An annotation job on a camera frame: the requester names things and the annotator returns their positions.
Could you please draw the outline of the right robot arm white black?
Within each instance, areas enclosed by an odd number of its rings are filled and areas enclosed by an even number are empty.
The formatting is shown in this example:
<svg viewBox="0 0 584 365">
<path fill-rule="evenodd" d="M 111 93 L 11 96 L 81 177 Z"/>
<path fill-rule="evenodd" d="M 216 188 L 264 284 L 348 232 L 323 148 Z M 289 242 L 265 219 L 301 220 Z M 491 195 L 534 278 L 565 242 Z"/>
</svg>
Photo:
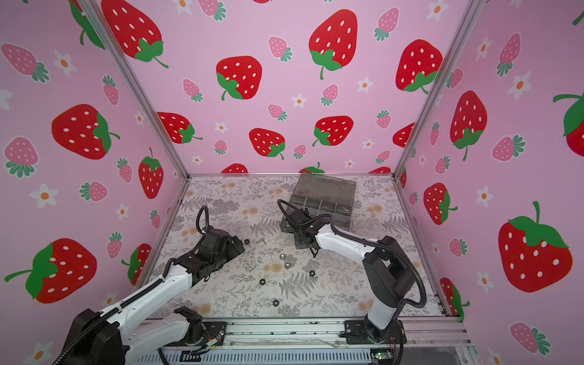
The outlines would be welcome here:
<svg viewBox="0 0 584 365">
<path fill-rule="evenodd" d="M 423 279 L 394 238 L 357 237 L 337 228 L 330 214 L 312 217 L 306 209 L 297 208 L 282 212 L 299 248 L 309 249 L 313 256 L 322 250 L 336 252 L 363 267 L 374 304 L 363 320 L 363 335 L 346 334 L 347 339 L 383 343 L 393 328 L 401 328 L 398 317 L 404 307 L 425 307 L 427 290 Z"/>
</svg>

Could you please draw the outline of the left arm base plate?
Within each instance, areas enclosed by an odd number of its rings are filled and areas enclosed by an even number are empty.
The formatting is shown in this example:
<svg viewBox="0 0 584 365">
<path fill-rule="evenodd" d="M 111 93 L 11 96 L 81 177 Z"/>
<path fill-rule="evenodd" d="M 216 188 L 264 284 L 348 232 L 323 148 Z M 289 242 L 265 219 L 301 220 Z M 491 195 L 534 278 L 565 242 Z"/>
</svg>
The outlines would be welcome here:
<svg viewBox="0 0 584 365">
<path fill-rule="evenodd" d="M 222 346 L 227 329 L 226 322 L 198 322 L 195 325 L 190 325 L 183 339 L 179 340 L 178 345 L 203 347 L 208 342 L 214 343 L 211 345 Z"/>
</svg>

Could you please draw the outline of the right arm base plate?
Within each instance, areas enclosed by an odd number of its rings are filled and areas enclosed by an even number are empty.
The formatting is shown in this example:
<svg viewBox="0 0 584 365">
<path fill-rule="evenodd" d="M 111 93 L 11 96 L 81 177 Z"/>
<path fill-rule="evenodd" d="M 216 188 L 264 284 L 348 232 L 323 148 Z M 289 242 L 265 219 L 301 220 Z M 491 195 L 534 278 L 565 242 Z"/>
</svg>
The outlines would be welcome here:
<svg viewBox="0 0 584 365">
<path fill-rule="evenodd" d="M 375 327 L 368 319 L 347 320 L 339 335 L 349 345 L 404 345 L 407 338 L 403 324 L 396 319 L 385 328 Z"/>
</svg>

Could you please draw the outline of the grey plastic compartment box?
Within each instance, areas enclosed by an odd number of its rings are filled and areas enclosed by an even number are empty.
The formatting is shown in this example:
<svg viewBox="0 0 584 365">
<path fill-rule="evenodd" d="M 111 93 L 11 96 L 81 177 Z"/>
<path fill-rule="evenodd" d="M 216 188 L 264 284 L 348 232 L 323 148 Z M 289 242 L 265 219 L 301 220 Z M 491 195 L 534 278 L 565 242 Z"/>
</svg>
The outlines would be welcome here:
<svg viewBox="0 0 584 365">
<path fill-rule="evenodd" d="M 315 173 L 301 173 L 289 199 L 295 208 L 306 208 L 311 217 L 331 214 L 335 226 L 348 231 L 354 208 L 357 183 Z"/>
</svg>

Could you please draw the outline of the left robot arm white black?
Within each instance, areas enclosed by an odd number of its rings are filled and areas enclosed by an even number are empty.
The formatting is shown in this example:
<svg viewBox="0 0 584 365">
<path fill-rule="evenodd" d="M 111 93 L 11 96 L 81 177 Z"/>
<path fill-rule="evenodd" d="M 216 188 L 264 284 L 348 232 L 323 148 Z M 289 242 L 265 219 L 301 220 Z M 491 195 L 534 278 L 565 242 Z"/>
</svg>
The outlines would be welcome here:
<svg viewBox="0 0 584 365">
<path fill-rule="evenodd" d="M 167 345 L 195 345 L 204 354 L 219 343 L 222 328 L 209 330 L 188 307 L 145 325 L 143 322 L 179 294 L 244 253 L 244 243 L 226 231 L 209 228 L 196 246 L 170 259 L 162 275 L 134 294 L 101 311 L 85 310 L 73 321 L 56 364 L 131 364 Z"/>
</svg>

